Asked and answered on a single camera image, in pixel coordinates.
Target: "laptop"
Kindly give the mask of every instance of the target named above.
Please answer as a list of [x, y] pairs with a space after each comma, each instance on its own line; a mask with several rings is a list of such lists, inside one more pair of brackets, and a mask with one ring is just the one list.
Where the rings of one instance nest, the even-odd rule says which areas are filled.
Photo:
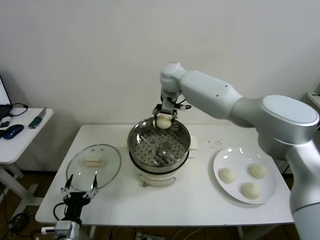
[[12, 103], [0, 76], [0, 121], [7, 117], [12, 109]]

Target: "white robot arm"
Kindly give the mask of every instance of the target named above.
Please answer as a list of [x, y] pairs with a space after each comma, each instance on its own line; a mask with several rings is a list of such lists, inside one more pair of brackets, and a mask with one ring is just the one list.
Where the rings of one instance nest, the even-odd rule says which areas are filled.
[[161, 72], [161, 108], [177, 116], [175, 103], [182, 94], [188, 103], [216, 119], [256, 128], [261, 149], [287, 160], [294, 176], [290, 208], [301, 239], [320, 236], [320, 154], [313, 142], [319, 115], [310, 106], [280, 95], [246, 98], [230, 84], [199, 71], [170, 63]]

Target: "floor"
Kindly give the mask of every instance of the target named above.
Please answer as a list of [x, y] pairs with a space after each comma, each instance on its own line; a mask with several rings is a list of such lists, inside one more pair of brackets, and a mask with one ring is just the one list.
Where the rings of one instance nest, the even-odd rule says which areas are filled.
[[[39, 184], [39, 188], [36, 191], [36, 197], [44, 197], [51, 181], [53, 180], [53, 175], [43, 175], [43, 174], [25, 174], [23, 179], [19, 182], [28, 188], [31, 184]], [[293, 178], [288, 177], [285, 179], [288, 186], [291, 187], [293, 184]], [[6, 196], [7, 202], [7, 216], [11, 216], [16, 207], [20, 202], [20, 198], [13, 192], [9, 191]], [[29, 235], [32, 231], [43, 227], [44, 225], [36, 222], [34, 213], [37, 211], [38, 207], [30, 206], [26, 209], [26, 214], [33, 214], [30, 217], [30, 222], [27, 227], [21, 231], [23, 235]], [[253, 227], [244, 227], [243, 231], [246, 233], [250, 231]], [[83, 231], [89, 233], [89, 226], [82, 226]], [[4, 201], [0, 204], [0, 237], [2, 238], [4, 234], [8, 231], [8, 226], [5, 224], [5, 205]], [[134, 240], [136, 232], [140, 231], [143, 234], [162, 236], [166, 240], [184, 240], [190, 233], [195, 232], [188, 240], [238, 240], [238, 232], [236, 227], [97, 227], [94, 239], [95, 240]], [[1, 240], [7, 239], [24, 239], [19, 236], [14, 236], [10, 234], [2, 238]], [[54, 236], [45, 235], [39, 236], [40, 240], [51, 240]], [[276, 227], [274, 230], [269, 232], [266, 236], [262, 237], [260, 240], [298, 240], [298, 234], [295, 226], [293, 224], [285, 224]]]

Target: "glass lid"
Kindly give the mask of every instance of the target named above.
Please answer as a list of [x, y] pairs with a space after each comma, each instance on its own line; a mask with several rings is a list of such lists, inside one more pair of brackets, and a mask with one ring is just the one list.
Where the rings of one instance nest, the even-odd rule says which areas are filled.
[[69, 162], [66, 178], [73, 174], [71, 186], [79, 191], [93, 187], [96, 176], [98, 189], [109, 184], [118, 174], [121, 166], [119, 151], [107, 144], [86, 147]]

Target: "computer mouse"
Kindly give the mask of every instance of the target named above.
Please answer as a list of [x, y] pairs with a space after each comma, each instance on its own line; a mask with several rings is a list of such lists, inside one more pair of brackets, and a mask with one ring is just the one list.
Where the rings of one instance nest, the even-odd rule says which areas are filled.
[[8, 127], [4, 134], [2, 135], [2, 137], [4, 139], [10, 140], [13, 139], [18, 133], [20, 133], [23, 129], [25, 128], [25, 126], [21, 125], [21, 124], [16, 124], [16, 125], [12, 125], [10, 127]]

